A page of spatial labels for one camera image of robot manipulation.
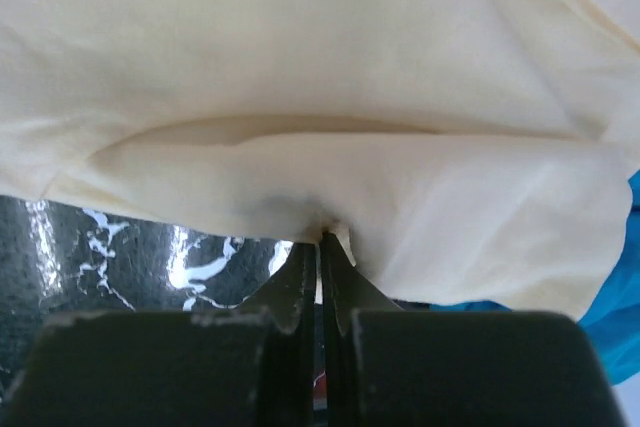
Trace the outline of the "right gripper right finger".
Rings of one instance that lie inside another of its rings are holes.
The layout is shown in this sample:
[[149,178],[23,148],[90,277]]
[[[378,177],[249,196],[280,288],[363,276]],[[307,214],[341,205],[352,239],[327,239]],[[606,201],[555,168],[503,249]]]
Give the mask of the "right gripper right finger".
[[621,426],[584,332],[552,312],[405,310],[319,245],[332,426]]

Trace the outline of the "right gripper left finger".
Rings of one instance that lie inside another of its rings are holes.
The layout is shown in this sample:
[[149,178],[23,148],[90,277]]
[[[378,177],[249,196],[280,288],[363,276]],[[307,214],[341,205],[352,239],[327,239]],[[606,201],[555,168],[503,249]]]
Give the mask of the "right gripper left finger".
[[233,309],[52,316],[7,395],[6,426],[308,426],[316,250]]

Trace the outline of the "peach t shirt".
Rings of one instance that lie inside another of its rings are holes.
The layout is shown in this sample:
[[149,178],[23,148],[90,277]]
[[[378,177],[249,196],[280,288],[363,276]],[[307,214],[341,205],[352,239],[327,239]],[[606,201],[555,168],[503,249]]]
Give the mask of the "peach t shirt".
[[1,191],[349,236],[387,295],[582,317],[639,168],[639,0],[1,0]]

